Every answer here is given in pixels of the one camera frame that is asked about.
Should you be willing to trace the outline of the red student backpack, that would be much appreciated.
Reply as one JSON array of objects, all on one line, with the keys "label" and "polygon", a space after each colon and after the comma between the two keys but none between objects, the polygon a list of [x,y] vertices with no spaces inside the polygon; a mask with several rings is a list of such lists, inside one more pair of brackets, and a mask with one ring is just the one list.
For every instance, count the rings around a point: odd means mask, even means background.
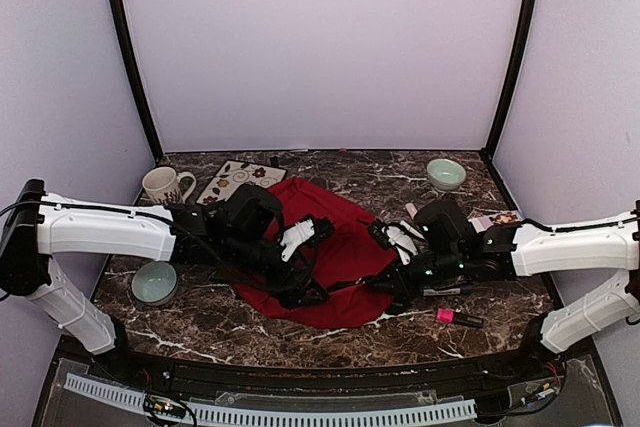
[{"label": "red student backpack", "polygon": [[[385,250],[369,235],[367,226],[375,220],[355,203],[324,190],[306,180],[290,178],[268,191],[283,204],[286,224],[311,214],[328,218],[334,235],[319,247],[313,277],[328,289],[341,282],[356,282],[374,276],[396,260],[393,250]],[[236,284],[236,294],[266,317],[285,319],[318,329],[358,328],[377,319],[390,306],[393,297],[354,285],[330,294],[327,302],[316,306],[286,309],[265,292]]]}]

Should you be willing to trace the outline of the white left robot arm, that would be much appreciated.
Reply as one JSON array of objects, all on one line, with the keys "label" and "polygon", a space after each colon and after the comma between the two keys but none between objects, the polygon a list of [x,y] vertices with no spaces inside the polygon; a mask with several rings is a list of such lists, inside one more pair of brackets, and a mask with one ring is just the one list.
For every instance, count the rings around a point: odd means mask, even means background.
[{"label": "white left robot arm", "polygon": [[27,181],[16,202],[2,209],[1,289],[39,306],[73,335],[120,383],[141,374],[124,326],[98,309],[55,260],[60,253],[146,258],[172,264],[212,265],[227,280],[255,288],[285,306],[327,300],[314,279],[319,247],[332,222],[306,215],[287,225],[283,204],[266,189],[242,186],[208,206],[120,206],[48,193]]}]

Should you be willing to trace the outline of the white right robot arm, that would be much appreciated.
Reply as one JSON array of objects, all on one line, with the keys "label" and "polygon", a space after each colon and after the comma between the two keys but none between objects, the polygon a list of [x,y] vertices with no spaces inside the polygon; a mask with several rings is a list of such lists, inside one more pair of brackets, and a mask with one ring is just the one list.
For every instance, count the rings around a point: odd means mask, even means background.
[{"label": "white right robot arm", "polygon": [[425,288],[515,280],[538,274],[611,269],[613,276],[573,303],[531,320],[510,360],[521,381],[534,379],[574,344],[624,320],[639,320],[639,211],[574,225],[546,226],[525,218],[477,231],[453,201],[434,201],[412,223],[371,227],[398,259],[382,274],[396,307]]}]

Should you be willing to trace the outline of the purple capped white marker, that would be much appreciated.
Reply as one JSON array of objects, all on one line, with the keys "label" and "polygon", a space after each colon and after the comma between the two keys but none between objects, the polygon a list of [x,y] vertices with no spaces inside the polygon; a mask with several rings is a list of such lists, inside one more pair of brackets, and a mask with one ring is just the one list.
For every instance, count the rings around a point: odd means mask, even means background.
[{"label": "purple capped white marker", "polygon": [[431,289],[424,288],[422,291],[423,297],[441,297],[441,296],[453,296],[453,295],[470,295],[473,289],[470,285],[461,285],[458,287],[450,287],[443,289]]}]

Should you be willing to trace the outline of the pink and black highlighter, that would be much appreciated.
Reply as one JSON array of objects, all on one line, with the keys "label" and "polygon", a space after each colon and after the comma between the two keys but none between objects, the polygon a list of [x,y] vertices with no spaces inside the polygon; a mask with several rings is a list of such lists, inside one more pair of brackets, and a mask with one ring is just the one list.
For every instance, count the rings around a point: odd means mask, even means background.
[{"label": "pink and black highlighter", "polygon": [[484,320],[482,318],[449,309],[438,309],[436,312],[436,321],[476,329],[482,329],[484,327]]}]

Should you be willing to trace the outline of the pink illustrated small book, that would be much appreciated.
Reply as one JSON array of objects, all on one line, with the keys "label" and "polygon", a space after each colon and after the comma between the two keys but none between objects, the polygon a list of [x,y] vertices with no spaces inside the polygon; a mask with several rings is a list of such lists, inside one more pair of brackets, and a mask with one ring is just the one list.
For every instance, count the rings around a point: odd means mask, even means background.
[{"label": "pink illustrated small book", "polygon": [[477,232],[484,232],[493,226],[518,223],[522,220],[523,217],[518,211],[509,210],[474,217],[470,219],[470,223]]}]

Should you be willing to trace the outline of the floral ceramic trivet tile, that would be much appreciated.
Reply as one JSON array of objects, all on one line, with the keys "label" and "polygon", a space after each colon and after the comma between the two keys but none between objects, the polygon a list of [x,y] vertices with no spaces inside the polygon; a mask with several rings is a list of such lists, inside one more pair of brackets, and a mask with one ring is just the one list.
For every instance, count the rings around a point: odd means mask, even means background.
[{"label": "floral ceramic trivet tile", "polygon": [[197,203],[208,205],[228,200],[244,184],[269,188],[281,182],[287,171],[280,167],[227,160],[209,181]]}]

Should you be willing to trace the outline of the green bowl back right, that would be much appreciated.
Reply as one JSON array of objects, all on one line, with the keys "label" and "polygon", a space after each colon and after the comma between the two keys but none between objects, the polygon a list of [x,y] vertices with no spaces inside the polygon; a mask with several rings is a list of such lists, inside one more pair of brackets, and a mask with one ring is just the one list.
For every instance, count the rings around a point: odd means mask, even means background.
[{"label": "green bowl back right", "polygon": [[462,165],[450,159],[434,159],[427,164],[431,184],[441,191],[453,191],[462,186],[467,174]]}]

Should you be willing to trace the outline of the green bowl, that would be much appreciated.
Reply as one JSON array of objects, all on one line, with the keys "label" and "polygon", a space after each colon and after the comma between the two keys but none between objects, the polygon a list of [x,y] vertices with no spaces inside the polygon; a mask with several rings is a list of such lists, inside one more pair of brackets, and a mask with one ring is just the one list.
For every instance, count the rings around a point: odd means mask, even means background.
[{"label": "green bowl", "polygon": [[434,159],[427,164],[431,184],[441,191],[453,191],[462,186],[467,174],[462,165],[450,159]]},{"label": "green bowl", "polygon": [[174,297],[177,287],[178,276],[175,268],[167,262],[160,261],[143,265],[131,281],[134,298],[151,306],[168,303]]}]

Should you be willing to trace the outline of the green bowl front left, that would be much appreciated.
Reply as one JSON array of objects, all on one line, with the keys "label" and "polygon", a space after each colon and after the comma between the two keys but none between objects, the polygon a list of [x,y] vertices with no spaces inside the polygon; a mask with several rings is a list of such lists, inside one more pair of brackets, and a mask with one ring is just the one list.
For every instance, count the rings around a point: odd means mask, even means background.
[{"label": "green bowl front left", "polygon": [[168,303],[174,297],[177,287],[178,276],[175,268],[167,262],[160,261],[143,265],[131,281],[134,298],[151,306]]}]

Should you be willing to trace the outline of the cream floral mug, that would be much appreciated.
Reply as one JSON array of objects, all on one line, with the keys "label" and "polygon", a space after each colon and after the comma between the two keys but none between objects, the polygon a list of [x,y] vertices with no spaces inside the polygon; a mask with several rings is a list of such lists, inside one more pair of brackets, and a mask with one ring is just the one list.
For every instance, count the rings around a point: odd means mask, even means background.
[{"label": "cream floral mug", "polygon": [[142,188],[155,204],[185,203],[197,185],[191,172],[177,172],[171,167],[157,167],[142,179]]}]

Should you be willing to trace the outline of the black curved table edge rail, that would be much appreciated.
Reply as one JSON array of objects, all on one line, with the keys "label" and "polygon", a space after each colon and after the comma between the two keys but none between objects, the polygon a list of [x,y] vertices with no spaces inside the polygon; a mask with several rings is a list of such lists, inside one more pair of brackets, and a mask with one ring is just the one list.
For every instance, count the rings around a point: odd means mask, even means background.
[{"label": "black curved table edge rail", "polygon": [[434,332],[265,332],[239,328],[211,336],[133,330],[132,384],[160,392],[209,394],[228,387],[258,393],[380,393],[416,388],[492,392],[550,375],[523,367],[519,335],[465,328]]}]

